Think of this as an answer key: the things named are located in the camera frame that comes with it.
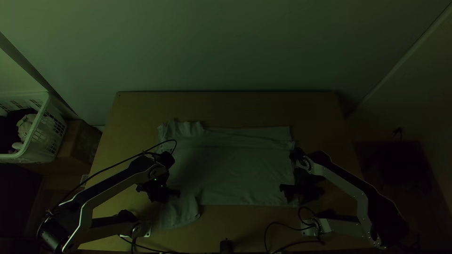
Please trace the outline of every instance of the laundry basket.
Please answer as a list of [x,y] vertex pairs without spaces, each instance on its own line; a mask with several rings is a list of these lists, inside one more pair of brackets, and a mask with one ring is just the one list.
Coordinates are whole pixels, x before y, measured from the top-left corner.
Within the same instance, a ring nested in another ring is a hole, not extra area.
[[0,163],[33,163],[53,161],[66,130],[66,122],[47,92],[0,95],[0,115],[33,108],[38,113],[22,149],[13,154],[0,154]]

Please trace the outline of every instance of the white wall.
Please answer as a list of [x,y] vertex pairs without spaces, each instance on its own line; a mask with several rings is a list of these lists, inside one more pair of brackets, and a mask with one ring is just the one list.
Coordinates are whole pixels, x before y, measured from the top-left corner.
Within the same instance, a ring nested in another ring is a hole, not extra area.
[[450,2],[3,0],[0,31],[102,125],[118,91],[337,90],[357,102]]
[[422,141],[452,211],[452,7],[348,122],[356,141],[389,140],[404,128]]
[[0,48],[0,94],[47,91]]

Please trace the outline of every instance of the wire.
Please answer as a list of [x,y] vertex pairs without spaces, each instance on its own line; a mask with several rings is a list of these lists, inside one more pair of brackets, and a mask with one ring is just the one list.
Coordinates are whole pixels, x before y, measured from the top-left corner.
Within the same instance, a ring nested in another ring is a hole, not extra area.
[[132,244],[130,245],[130,254],[133,254],[133,247],[137,244],[137,238],[132,239]]
[[114,168],[114,167],[116,167],[116,166],[118,166],[118,165],[121,165],[122,163],[124,163],[124,162],[127,162],[127,161],[129,161],[129,160],[131,160],[131,159],[133,159],[133,158],[135,158],[135,157],[138,157],[138,156],[140,156],[140,155],[143,155],[143,154],[146,154],[146,153],[149,153],[149,154],[155,154],[155,155],[158,155],[158,153],[152,153],[152,152],[149,152],[150,150],[152,150],[152,149],[154,149],[154,148],[156,148],[156,147],[158,147],[159,145],[162,145],[162,144],[164,144],[164,143],[167,143],[167,142],[174,142],[174,147],[173,147],[173,150],[171,151],[171,154],[173,154],[173,152],[174,152],[174,150],[176,149],[176,147],[177,147],[177,145],[178,145],[178,142],[175,140],[175,139],[168,139],[168,140],[165,140],[165,141],[163,141],[163,142],[160,142],[160,143],[158,143],[158,144],[156,144],[155,146],[153,146],[153,147],[151,147],[151,148],[149,148],[149,149],[147,149],[147,150],[144,150],[143,152],[141,152],[141,153],[138,153],[138,154],[136,154],[136,155],[134,155],[134,156],[132,156],[132,157],[129,157],[129,158],[127,158],[127,159],[125,159],[125,160],[123,160],[123,161],[121,161],[121,162],[118,162],[118,163],[116,163],[116,164],[114,164],[114,165],[112,165],[112,166],[109,166],[109,167],[107,167],[107,168],[104,168],[104,169],[102,169],[102,170],[100,170],[99,172],[96,172],[96,173],[94,173],[92,176],[90,176],[90,177],[88,177],[85,181],[83,181],[83,182],[81,182],[81,183],[79,183],[79,185],[77,185],[75,188],[73,188],[72,190],[70,190],[57,204],[56,204],[56,206],[51,210],[52,212],[61,204],[61,203],[63,203],[65,200],[66,200],[66,198],[68,198],[69,196],[70,196],[70,194],[72,194],[74,191],[76,191],[78,188],[80,188],[82,185],[84,185],[86,182],[88,182],[89,180],[91,180],[93,177],[95,177],[96,175],[98,175],[98,174],[100,174],[100,173],[103,173],[103,172],[105,172],[105,171],[107,171],[107,170],[109,170],[109,169],[112,169],[112,168]]
[[315,224],[306,223],[306,222],[301,218],[300,212],[301,212],[301,210],[303,210],[303,209],[308,210],[309,212],[312,213],[312,216],[313,216],[312,220],[317,224],[317,228],[318,228],[318,230],[317,230],[317,241],[319,241],[321,244],[325,244],[325,243],[320,239],[320,235],[322,234],[322,229],[320,228],[320,223],[319,223],[318,220],[316,220],[316,219],[314,218],[314,217],[315,217],[315,212],[314,212],[311,208],[306,207],[306,206],[300,206],[300,207],[298,208],[298,218],[300,219],[301,223],[305,224],[306,226],[315,226]]
[[281,251],[283,251],[283,250],[285,250],[285,249],[287,249],[287,248],[289,248],[291,246],[294,246],[294,245],[305,244],[305,243],[318,243],[318,242],[319,242],[318,240],[294,242],[294,243],[288,244],[288,245],[286,245],[284,247],[281,247],[281,248],[273,251],[271,254],[275,254],[275,253],[281,252]]
[[265,231],[264,231],[264,247],[265,247],[265,253],[268,253],[268,254],[270,254],[270,253],[269,253],[268,248],[267,248],[267,231],[268,231],[268,228],[270,228],[271,225],[281,225],[281,226],[284,226],[284,227],[286,227],[286,228],[288,228],[288,229],[295,230],[295,231],[303,231],[303,230],[307,230],[307,229],[310,229],[310,228],[313,228],[313,227],[314,227],[314,226],[309,226],[309,227],[306,227],[306,228],[296,229],[296,228],[293,228],[293,227],[291,227],[291,226],[288,226],[288,225],[283,224],[283,223],[280,223],[280,222],[272,222],[272,223],[270,223],[270,224],[267,226],[267,228],[265,228]]
[[125,238],[121,237],[120,235],[118,235],[118,237],[121,238],[122,240],[124,240],[124,241],[130,243],[131,246],[132,246],[132,249],[133,249],[134,246],[136,246],[136,247],[139,247],[139,248],[148,250],[148,251],[153,251],[153,252],[155,252],[155,253],[162,253],[162,254],[182,254],[182,253],[179,253],[179,252],[176,252],[176,251],[162,251],[162,250],[156,250],[156,249],[151,249],[151,248],[148,248],[148,247],[144,247],[144,246],[142,246],[142,245],[136,244],[137,238],[134,238],[132,241],[129,241],[129,240],[126,240]]

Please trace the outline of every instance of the wooden table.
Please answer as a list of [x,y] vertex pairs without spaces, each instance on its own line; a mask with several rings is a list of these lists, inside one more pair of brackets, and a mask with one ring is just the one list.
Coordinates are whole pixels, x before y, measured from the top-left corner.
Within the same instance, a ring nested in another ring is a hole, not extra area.
[[[334,93],[301,92],[120,92],[102,135],[91,174],[128,158],[157,143],[157,127],[171,119],[201,121],[206,127],[290,126],[297,145],[306,152],[323,150],[333,161],[362,177],[346,124]],[[116,167],[93,178],[91,186],[123,170]],[[334,208],[338,213],[354,215],[355,201],[332,184],[325,182],[326,194],[308,204],[317,212]],[[158,204],[152,204],[143,192],[132,186],[94,210],[94,217],[111,216],[121,209],[135,212],[142,219],[156,220]],[[173,230],[154,228],[150,238],[137,243],[161,250],[204,253],[219,252],[219,243],[234,241],[236,252],[264,252],[263,234],[273,221],[301,227],[297,210],[270,206],[204,206],[199,220]],[[308,240],[301,232],[278,225],[269,230],[270,250],[291,242]],[[335,234],[326,245],[309,243],[289,250],[326,250],[370,247],[360,238]],[[118,238],[89,242],[80,249],[129,251],[130,245]]]

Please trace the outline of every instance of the cardboard box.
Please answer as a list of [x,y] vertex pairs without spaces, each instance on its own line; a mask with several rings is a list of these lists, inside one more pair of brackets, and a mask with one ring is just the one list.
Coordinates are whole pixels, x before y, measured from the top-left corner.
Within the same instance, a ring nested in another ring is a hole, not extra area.
[[83,120],[69,120],[67,125],[66,134],[54,161],[20,166],[42,175],[87,174],[102,133]]

